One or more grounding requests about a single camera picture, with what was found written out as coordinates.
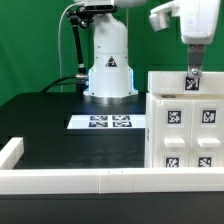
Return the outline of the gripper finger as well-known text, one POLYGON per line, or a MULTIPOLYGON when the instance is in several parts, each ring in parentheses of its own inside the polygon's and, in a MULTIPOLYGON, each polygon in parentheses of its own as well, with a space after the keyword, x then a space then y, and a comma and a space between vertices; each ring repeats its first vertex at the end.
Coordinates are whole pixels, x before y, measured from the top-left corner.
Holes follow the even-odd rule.
POLYGON ((190 44, 188 46, 188 71, 189 78, 200 78, 202 76, 202 65, 205 46, 202 44, 190 44))

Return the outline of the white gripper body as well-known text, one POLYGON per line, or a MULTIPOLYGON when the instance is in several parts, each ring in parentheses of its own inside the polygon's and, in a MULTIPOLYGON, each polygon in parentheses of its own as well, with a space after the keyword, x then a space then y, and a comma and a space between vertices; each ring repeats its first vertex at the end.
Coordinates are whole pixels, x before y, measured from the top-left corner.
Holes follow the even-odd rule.
POLYGON ((180 0, 181 39, 185 44, 213 41, 221 0, 180 0))

